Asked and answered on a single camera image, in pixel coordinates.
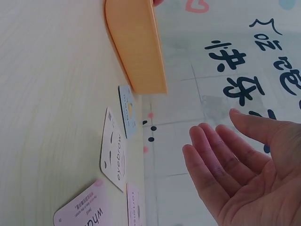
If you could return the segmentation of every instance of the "white card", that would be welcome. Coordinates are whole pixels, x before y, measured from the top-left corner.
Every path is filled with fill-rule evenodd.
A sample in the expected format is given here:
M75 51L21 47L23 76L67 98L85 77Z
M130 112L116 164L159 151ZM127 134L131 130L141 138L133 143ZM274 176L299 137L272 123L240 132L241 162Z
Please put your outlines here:
M126 186L126 146L126 139L108 107L104 121L100 168L122 192Z
M139 190L134 185L127 184L127 216L129 226L141 226L142 216L140 211Z
M111 214L102 180L95 181L83 193L58 210L55 226L111 226Z

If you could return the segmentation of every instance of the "eyebrow card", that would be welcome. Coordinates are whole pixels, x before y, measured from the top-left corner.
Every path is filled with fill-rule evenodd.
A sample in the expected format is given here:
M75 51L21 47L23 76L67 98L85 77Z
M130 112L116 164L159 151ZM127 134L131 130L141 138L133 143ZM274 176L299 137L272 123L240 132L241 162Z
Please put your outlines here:
M122 192L126 186L126 139L108 107L104 121L100 169Z

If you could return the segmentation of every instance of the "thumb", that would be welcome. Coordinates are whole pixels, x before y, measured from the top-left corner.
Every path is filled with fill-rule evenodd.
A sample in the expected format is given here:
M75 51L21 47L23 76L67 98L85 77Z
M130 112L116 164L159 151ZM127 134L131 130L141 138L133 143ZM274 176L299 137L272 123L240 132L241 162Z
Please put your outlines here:
M276 135L283 133L293 122L277 121L253 115L242 114L237 109L230 110L234 126L247 137L270 146Z

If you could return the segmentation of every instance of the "pink card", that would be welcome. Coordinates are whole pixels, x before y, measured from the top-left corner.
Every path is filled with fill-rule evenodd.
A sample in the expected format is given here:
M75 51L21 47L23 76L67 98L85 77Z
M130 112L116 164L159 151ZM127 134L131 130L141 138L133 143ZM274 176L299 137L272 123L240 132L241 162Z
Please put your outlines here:
M134 185L127 184L127 215L129 226L141 226L139 190Z
M58 210L53 223L55 226L111 226L107 204L105 186L99 179Z

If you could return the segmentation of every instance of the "flashcard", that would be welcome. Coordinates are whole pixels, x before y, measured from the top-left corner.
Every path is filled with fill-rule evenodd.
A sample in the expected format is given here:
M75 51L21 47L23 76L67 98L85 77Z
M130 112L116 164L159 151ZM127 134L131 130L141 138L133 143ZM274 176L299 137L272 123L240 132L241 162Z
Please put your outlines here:
M134 97L129 85L119 86L119 98L122 109L123 123L126 137L136 133L136 114L134 108Z
M58 210L54 214L53 223L55 226L111 226L111 214L102 180L95 181L70 203Z
M126 149L126 139L108 107L104 121L100 168L122 192L126 186Z
M139 190L134 185L127 185L127 215L129 226L141 226L142 216L140 212Z

